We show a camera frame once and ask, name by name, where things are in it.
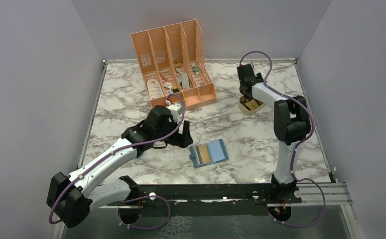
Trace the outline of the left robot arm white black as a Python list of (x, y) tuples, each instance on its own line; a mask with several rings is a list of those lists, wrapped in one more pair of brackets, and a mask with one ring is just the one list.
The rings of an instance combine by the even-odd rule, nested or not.
[(116, 192), (125, 204), (138, 198), (136, 188), (128, 180), (118, 180), (111, 187), (101, 189), (108, 176), (124, 164), (139, 158), (149, 149), (157, 149), (157, 142), (165, 146), (187, 148), (193, 143), (189, 121), (185, 120), (182, 102), (154, 107), (146, 119), (128, 127), (120, 138), (99, 157), (86, 166), (65, 175), (56, 173), (50, 181), (46, 204), (50, 207), (49, 223), (63, 222), (68, 228), (80, 224), (95, 207), (116, 201)]

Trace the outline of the blue card holder wallet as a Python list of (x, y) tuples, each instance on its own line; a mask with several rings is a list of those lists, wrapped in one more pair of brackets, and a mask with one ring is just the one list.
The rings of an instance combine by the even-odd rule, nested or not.
[(209, 164), (198, 166), (197, 162), (196, 162), (196, 150), (195, 150), (195, 147), (198, 145), (194, 145), (194, 146), (189, 147), (189, 151), (190, 151), (189, 158), (192, 161), (193, 166), (195, 168), (224, 162), (224, 161), (227, 161), (229, 159), (224, 141), (222, 139), (217, 139), (217, 140), (205, 143), (205, 145), (207, 145), (207, 147), (208, 147), (211, 162)]

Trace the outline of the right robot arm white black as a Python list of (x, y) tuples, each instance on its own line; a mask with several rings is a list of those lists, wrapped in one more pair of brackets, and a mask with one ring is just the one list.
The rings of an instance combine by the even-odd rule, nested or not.
[(279, 141), (279, 152), (269, 197), (280, 203), (296, 190), (297, 147), (312, 130), (306, 99), (291, 97), (270, 87), (261, 73), (254, 72), (251, 64), (238, 66), (237, 74), (244, 98), (263, 102), (273, 110), (273, 130)]

